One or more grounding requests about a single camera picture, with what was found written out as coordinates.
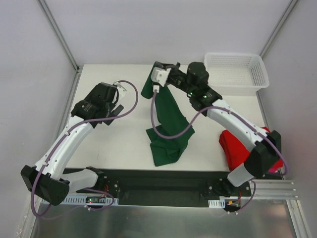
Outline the white plastic basket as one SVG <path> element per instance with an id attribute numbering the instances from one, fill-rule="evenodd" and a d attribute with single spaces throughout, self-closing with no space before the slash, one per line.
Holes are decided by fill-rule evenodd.
<path id="1" fill-rule="evenodd" d="M 262 58 L 256 54 L 207 53 L 209 85 L 222 95 L 253 96 L 269 86 Z"/>

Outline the green t shirt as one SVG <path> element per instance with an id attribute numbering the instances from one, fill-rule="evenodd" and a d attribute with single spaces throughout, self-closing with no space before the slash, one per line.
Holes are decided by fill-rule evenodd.
<path id="1" fill-rule="evenodd" d="M 155 109 L 159 125 L 146 129 L 146 133 L 151 141 L 154 165 L 159 167 L 176 163 L 186 150 L 189 139 L 195 131 L 190 128 L 176 139 L 165 139 L 156 134 L 157 130 L 162 135 L 174 136 L 189 125 L 168 87 L 159 90 L 155 98 Z"/>

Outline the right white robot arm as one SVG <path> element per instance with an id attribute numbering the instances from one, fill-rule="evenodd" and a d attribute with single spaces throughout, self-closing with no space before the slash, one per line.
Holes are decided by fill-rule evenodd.
<path id="1" fill-rule="evenodd" d="M 164 87 L 172 85 L 186 93 L 191 106 L 232 133 L 250 152 L 246 161 L 232 170 L 223 182 L 225 194 L 233 196 L 241 185 L 260 178 L 283 158 L 281 136 L 250 123 L 208 85 L 209 73 L 202 62 L 192 62 L 182 72 L 180 64 L 156 61 L 150 74 L 156 96 Z"/>

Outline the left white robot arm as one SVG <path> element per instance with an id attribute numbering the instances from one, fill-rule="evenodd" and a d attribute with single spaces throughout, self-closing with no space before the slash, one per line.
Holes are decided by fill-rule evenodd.
<path id="1" fill-rule="evenodd" d="M 51 205 L 59 205 L 70 192 L 84 188 L 99 193 L 105 187 L 104 174 L 93 167 L 64 174 L 68 161 L 84 138 L 97 126 L 98 119 L 113 118 L 123 110 L 118 101 L 126 89 L 120 83 L 99 83 L 75 104 L 66 127 L 48 152 L 33 166 L 25 166 L 21 176 L 30 192 Z"/>

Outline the red folded t shirt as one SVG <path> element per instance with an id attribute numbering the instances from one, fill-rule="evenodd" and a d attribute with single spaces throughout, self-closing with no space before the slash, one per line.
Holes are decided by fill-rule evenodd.
<path id="1" fill-rule="evenodd" d="M 284 163 L 277 158 L 276 151 L 265 139 L 255 142 L 255 147 L 248 151 L 244 144 L 228 130 L 224 130 L 219 143 L 222 146 L 228 167 L 234 171 L 244 167 L 250 174 L 260 177 L 271 168 L 281 168 Z"/>

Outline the pink folded t shirt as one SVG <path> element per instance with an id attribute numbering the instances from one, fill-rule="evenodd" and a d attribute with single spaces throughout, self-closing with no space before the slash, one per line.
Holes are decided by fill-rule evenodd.
<path id="1" fill-rule="evenodd" d="M 278 170 L 279 170 L 279 168 L 271 168 L 271 169 L 269 169 L 269 173 L 277 173 L 278 172 Z"/>

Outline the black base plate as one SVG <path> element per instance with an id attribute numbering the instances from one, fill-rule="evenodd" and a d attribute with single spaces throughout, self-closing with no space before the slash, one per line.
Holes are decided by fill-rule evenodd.
<path id="1" fill-rule="evenodd" d="M 101 192 L 120 205 L 207 207 L 223 192 L 226 172 L 103 169 Z"/>

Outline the aluminium frame rail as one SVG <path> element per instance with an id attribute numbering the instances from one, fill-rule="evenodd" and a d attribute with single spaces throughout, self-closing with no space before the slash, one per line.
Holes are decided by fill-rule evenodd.
<path id="1" fill-rule="evenodd" d="M 75 173 L 79 171 L 67 171 L 67 174 Z M 223 192 L 221 193 L 220 198 L 234 198 L 234 197 L 250 197 L 252 192 L 255 193 L 255 196 L 260 199 L 290 199 L 296 198 L 296 189 L 294 183 L 290 180 L 283 180 L 280 177 L 272 177 L 270 175 L 265 175 L 264 179 L 253 179 L 243 183 L 239 187 L 228 187 L 224 186 Z M 98 189 L 84 188 L 73 193 L 94 193 L 100 194 L 101 196 L 112 196 L 107 192 L 101 192 Z"/>

